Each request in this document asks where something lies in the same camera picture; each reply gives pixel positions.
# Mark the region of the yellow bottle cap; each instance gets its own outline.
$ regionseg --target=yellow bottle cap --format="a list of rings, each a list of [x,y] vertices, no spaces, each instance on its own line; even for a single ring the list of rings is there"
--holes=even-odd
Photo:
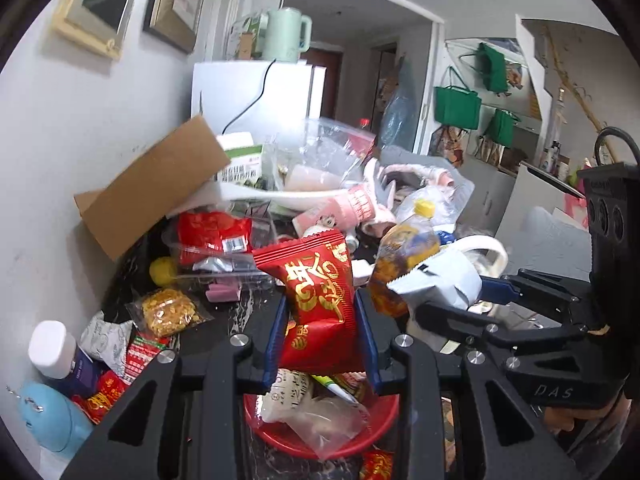
[[[414,202],[414,213],[425,218],[433,218],[436,214],[436,205],[431,200],[419,198]]]

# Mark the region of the doorway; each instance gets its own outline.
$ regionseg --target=doorway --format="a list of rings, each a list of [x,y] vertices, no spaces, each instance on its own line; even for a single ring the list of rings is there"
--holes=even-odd
[[[335,105],[338,97],[338,84],[340,83],[340,68],[342,67],[342,53],[310,48],[302,53],[300,57],[301,59],[306,59],[306,62],[312,66],[323,66],[326,68],[320,116],[335,119]]]

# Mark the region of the white paper wrapper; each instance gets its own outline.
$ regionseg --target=white paper wrapper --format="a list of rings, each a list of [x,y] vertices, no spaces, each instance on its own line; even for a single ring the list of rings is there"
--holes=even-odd
[[[482,280],[467,257],[449,246],[386,286],[400,294],[409,307],[410,322],[414,327],[412,335],[427,343],[431,349],[440,351],[446,339],[429,332],[428,327],[418,326],[414,321],[415,308],[428,301],[467,310],[478,300]]]
[[[256,400],[256,413],[263,422],[284,420],[310,391],[311,377],[304,372],[278,369],[276,381],[271,390]]]

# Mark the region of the green bag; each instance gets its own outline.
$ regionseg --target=green bag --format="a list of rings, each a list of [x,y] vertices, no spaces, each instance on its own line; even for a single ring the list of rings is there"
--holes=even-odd
[[[480,43],[478,50],[473,54],[464,54],[460,56],[460,59],[467,56],[476,56],[478,58],[479,68],[470,64],[467,65],[482,76],[482,82],[488,91],[501,94],[509,89],[507,62],[504,60],[503,54],[486,43]]]
[[[451,77],[451,84],[447,87],[436,86],[435,89],[436,121],[445,126],[456,126],[465,130],[477,129],[482,104],[478,92],[471,90],[453,67],[449,67],[447,73]],[[452,73],[458,76],[464,88],[453,85]]]
[[[507,110],[498,108],[494,116],[484,131],[484,135],[489,137],[493,142],[497,142],[507,148],[511,147],[513,142],[513,125],[520,122],[520,118]]]

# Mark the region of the picture frame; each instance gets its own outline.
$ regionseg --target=picture frame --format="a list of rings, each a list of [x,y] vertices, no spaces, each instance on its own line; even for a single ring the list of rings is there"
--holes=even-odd
[[[148,0],[143,30],[190,54],[203,0]]]
[[[119,60],[134,0],[60,0],[51,27],[78,45]]]

